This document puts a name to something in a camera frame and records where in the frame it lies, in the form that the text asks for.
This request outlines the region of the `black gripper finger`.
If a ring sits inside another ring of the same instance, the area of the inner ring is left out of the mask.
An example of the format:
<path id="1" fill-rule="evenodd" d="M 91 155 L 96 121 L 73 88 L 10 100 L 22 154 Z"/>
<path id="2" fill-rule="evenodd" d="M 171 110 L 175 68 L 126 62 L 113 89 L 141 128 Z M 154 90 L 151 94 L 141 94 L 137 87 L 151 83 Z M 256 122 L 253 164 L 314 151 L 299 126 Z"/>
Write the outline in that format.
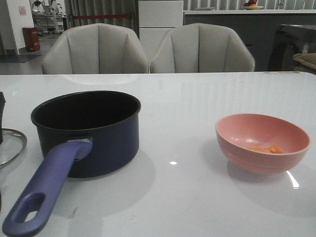
<path id="1" fill-rule="evenodd" d="M 5 98 L 3 92 L 0 92 L 0 143 L 3 142 L 3 136 L 2 136 L 2 116 L 5 106 Z"/>

